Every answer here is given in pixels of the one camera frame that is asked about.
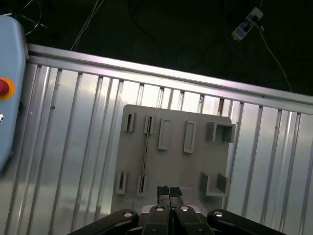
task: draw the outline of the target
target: dark floor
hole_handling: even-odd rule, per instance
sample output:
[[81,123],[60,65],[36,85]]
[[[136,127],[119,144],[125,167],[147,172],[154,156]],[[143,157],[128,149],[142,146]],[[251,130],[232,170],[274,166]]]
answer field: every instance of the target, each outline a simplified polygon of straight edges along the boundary
[[[38,28],[27,41],[69,50],[96,0],[39,1],[48,30]],[[288,91],[256,28],[239,43],[230,37],[260,2],[227,0],[225,23],[224,0],[104,0],[77,51]],[[37,19],[32,4],[25,14]],[[264,0],[262,11],[265,39],[292,91],[313,95],[313,1]]]

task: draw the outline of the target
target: red emergency stop button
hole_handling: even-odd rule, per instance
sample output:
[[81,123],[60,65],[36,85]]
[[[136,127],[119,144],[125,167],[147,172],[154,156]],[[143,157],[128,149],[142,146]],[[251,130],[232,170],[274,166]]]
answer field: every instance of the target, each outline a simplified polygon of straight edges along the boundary
[[9,78],[0,77],[0,100],[9,99],[14,91],[14,82]]
[[9,84],[3,80],[0,79],[0,96],[6,96],[10,91],[10,86]]

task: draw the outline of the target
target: corrugated metal surface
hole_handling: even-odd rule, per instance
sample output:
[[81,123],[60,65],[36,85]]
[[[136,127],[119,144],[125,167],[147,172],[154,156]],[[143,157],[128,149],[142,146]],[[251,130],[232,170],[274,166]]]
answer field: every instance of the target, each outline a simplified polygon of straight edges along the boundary
[[228,210],[290,235],[313,231],[313,98],[30,46],[0,234],[65,235],[110,212],[123,107],[230,117]]

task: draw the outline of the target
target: gray plastic fixture plate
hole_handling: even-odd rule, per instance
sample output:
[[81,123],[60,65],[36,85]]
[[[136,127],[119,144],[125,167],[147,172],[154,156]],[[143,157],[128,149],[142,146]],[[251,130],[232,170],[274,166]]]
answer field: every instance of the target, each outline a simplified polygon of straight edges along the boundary
[[[144,187],[140,188],[149,133]],[[112,212],[157,203],[157,186],[177,187],[185,204],[218,208],[228,194],[230,118],[126,105],[119,140]]]

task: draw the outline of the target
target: screw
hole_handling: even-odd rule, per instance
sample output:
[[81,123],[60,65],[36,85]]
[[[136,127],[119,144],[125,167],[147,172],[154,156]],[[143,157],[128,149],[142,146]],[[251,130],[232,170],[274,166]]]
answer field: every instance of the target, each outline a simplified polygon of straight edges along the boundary
[[180,208],[183,212],[186,212],[188,210],[188,207],[181,207]]
[[160,211],[162,212],[162,211],[164,211],[164,208],[163,208],[163,207],[157,207],[156,210],[157,210],[158,212],[160,212]]
[[133,214],[132,214],[131,212],[125,212],[125,213],[124,213],[124,216],[125,216],[125,217],[131,217],[132,215],[133,215]]
[[216,212],[214,212],[214,215],[215,215],[216,217],[222,217],[222,216],[223,216],[223,213],[220,212],[220,211],[216,211]]

